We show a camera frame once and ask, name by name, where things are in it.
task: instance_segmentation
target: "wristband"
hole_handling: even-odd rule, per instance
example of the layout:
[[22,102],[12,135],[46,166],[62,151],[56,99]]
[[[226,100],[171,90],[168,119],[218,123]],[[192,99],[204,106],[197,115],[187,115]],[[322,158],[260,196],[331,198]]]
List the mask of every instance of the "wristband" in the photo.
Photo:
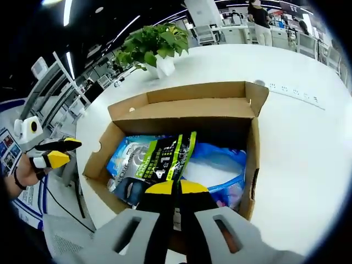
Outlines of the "wristband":
[[15,183],[16,185],[21,189],[21,190],[26,190],[27,187],[23,186],[22,184],[20,184],[20,182],[17,179],[17,168],[15,169],[15,171],[13,172],[13,177],[15,178]]

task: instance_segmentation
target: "robotic hand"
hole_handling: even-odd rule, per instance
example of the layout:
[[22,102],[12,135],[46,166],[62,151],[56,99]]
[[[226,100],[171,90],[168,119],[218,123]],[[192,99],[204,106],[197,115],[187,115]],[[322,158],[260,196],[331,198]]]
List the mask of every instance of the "robotic hand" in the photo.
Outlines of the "robotic hand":
[[71,137],[49,140],[45,138],[38,117],[25,120],[17,119],[14,124],[16,141],[41,180],[45,176],[44,168],[59,168],[70,161],[68,151],[77,149],[82,143]]
[[[218,207],[207,188],[190,181],[151,186],[136,210],[125,209],[96,230],[93,242],[77,253],[55,258],[65,264],[162,264],[173,236],[175,206],[187,263],[299,264],[303,257],[265,244],[259,230],[229,207]],[[125,255],[120,252],[128,244]]]

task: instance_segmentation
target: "black shirt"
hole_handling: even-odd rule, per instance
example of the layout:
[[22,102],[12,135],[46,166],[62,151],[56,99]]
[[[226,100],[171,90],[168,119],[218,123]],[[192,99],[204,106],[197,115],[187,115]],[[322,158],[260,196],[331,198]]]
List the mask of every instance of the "black shirt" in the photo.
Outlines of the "black shirt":
[[270,28],[266,17],[268,16],[267,10],[263,8],[255,8],[253,5],[248,6],[248,14],[251,14],[254,18],[254,23],[263,26],[264,28]]

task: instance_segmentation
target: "open cardboard box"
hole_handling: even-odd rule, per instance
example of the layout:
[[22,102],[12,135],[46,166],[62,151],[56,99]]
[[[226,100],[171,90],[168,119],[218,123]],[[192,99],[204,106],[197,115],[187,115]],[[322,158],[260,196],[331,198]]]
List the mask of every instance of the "open cardboard box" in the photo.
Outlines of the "open cardboard box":
[[257,117],[268,93],[268,88],[250,82],[214,82],[147,92],[115,103],[108,107],[112,122],[100,138],[101,149],[86,164],[87,182],[107,206],[122,212],[129,206],[107,190],[111,176],[106,165],[123,137],[197,131],[197,140],[247,152],[239,214],[250,220],[260,160]]

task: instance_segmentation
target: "office desk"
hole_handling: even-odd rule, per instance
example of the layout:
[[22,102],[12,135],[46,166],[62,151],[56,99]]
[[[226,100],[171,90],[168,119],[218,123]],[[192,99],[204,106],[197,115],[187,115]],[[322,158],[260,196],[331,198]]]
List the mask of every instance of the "office desk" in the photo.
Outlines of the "office desk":
[[251,222],[270,246],[307,255],[336,220],[350,181],[344,117],[352,99],[340,78],[307,56],[259,45],[191,48],[175,59],[175,68],[161,80],[136,70],[119,88],[108,87],[78,120],[76,136],[83,144],[77,149],[78,171],[95,226],[116,216],[82,176],[111,121],[110,104],[173,86],[262,80],[272,90],[275,84],[314,95],[325,109],[270,92],[259,116],[261,164]]
[[[273,46],[278,48],[289,49],[287,31],[276,26],[271,26]],[[222,26],[212,29],[213,32],[224,34],[228,44],[246,44],[250,43],[250,31],[247,25]]]

